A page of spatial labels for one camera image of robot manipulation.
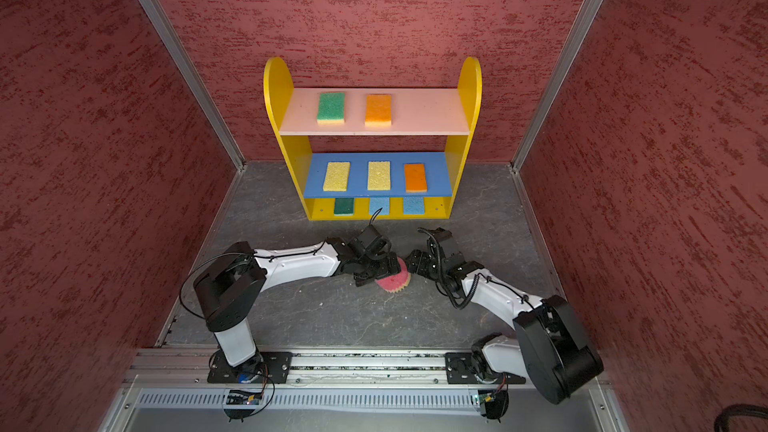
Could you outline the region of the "green scouring sponge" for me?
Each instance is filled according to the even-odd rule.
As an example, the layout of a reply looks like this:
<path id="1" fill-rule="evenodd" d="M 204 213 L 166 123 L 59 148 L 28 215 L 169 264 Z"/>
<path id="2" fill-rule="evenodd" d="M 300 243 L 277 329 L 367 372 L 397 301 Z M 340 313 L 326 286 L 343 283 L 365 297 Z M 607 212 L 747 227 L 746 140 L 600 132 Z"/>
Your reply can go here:
<path id="1" fill-rule="evenodd" d="M 353 216 L 355 199 L 351 197 L 336 198 L 333 213 L 335 216 Z"/>

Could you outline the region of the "dark yellow scouring pad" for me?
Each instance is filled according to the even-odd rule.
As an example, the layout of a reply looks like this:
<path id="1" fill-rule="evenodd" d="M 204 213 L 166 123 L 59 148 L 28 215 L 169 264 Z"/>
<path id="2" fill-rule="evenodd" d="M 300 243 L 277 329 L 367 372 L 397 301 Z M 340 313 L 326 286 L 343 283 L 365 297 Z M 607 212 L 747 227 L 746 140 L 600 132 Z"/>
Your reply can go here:
<path id="1" fill-rule="evenodd" d="M 345 122 L 345 93 L 324 92 L 319 95 L 316 121 L 320 125 Z"/>

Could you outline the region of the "yellow sponge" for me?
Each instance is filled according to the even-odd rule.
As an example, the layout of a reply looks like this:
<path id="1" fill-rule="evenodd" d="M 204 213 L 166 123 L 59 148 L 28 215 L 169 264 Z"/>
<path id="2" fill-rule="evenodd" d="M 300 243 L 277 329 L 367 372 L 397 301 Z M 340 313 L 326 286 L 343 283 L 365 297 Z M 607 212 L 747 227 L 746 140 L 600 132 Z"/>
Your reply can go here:
<path id="1" fill-rule="evenodd" d="M 350 162 L 328 162 L 323 181 L 323 191 L 346 192 L 350 170 Z"/>
<path id="2" fill-rule="evenodd" d="M 371 161 L 368 163 L 367 190 L 389 191 L 391 189 L 391 163 Z"/>

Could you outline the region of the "orange sponge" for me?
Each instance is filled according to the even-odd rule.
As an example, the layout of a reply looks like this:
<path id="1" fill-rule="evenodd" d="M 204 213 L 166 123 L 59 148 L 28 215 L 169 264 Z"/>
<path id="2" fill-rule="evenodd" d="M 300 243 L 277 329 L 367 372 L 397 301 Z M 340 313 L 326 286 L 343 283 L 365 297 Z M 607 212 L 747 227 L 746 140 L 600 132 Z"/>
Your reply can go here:
<path id="1" fill-rule="evenodd" d="M 392 96 L 369 94 L 366 96 L 364 124 L 366 127 L 390 127 L 392 125 Z"/>
<path id="2" fill-rule="evenodd" d="M 404 178 L 407 193 L 426 193 L 428 191 L 426 168 L 423 163 L 405 164 Z"/>

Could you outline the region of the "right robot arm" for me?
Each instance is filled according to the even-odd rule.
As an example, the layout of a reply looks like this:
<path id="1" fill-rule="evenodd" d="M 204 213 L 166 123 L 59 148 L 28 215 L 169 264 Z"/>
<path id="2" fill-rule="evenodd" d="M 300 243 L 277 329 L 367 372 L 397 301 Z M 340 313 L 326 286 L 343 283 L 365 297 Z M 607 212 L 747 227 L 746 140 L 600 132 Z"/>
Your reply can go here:
<path id="1" fill-rule="evenodd" d="M 567 300 L 530 295 L 466 260 L 448 230 L 418 231 L 426 248 L 407 256 L 407 270 L 433 281 L 454 309 L 480 306 L 514 331 L 513 337 L 489 334 L 470 353 L 449 359 L 451 374 L 500 386 L 510 379 L 528 383 L 559 404 L 603 373 L 602 358 Z"/>

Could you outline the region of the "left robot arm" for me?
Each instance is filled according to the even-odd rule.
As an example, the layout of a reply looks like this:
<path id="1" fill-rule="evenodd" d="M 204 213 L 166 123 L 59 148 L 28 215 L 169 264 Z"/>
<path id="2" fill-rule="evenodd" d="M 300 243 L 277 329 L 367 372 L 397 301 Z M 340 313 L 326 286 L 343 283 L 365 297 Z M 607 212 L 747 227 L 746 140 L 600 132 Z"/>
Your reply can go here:
<path id="1" fill-rule="evenodd" d="M 217 341 L 217 355 L 234 373 L 255 375 L 263 359 L 248 315 L 259 294 L 292 282 L 339 275 L 351 276 L 357 287 L 374 283 L 388 292 L 398 292 L 410 282 L 410 273 L 389 239 L 368 225 L 351 240 L 329 237 L 293 249 L 257 249 L 237 242 L 205 263 L 192 288 L 200 317 Z"/>

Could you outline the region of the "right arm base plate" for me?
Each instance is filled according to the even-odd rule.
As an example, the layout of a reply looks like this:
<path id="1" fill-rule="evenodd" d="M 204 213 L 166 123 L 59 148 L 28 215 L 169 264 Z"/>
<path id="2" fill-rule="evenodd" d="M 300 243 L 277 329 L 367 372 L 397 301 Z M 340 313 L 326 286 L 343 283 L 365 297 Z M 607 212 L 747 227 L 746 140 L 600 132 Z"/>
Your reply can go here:
<path id="1" fill-rule="evenodd" d="M 524 385 L 524 377 L 493 371 L 475 352 L 448 352 L 444 355 L 447 382 L 450 385 Z"/>

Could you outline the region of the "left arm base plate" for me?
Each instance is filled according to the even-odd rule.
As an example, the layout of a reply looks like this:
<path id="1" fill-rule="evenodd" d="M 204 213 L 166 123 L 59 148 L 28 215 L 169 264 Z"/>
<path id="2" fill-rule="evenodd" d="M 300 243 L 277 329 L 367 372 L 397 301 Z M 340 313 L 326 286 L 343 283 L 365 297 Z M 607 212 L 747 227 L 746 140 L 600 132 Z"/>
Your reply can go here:
<path id="1" fill-rule="evenodd" d="M 209 384 L 285 384 L 291 367 L 291 352 L 260 352 L 238 366 L 228 363 L 225 354 L 217 350 L 209 358 Z"/>

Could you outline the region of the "blue sponge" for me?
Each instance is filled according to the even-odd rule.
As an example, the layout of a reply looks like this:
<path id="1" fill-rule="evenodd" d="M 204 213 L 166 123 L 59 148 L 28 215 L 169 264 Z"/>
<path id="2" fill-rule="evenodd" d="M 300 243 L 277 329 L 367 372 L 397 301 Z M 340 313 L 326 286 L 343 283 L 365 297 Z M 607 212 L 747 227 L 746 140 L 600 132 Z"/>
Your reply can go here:
<path id="1" fill-rule="evenodd" d="M 403 214 L 407 216 L 422 216 L 425 214 L 423 197 L 404 197 Z"/>
<path id="2" fill-rule="evenodd" d="M 371 197 L 369 200 L 369 214 L 371 216 L 388 216 L 390 214 L 390 198 Z"/>

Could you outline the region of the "pink round smiley sponge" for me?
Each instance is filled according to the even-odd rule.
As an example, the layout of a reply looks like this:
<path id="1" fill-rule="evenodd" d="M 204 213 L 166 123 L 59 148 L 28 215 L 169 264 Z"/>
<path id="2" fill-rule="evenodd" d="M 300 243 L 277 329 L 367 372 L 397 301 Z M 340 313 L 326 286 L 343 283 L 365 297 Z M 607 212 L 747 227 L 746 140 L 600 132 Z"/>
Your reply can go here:
<path id="1" fill-rule="evenodd" d="M 385 278 L 377 279 L 376 284 L 389 293 L 402 291 L 410 283 L 411 273 L 407 270 L 405 261 L 398 257 L 399 272 Z"/>

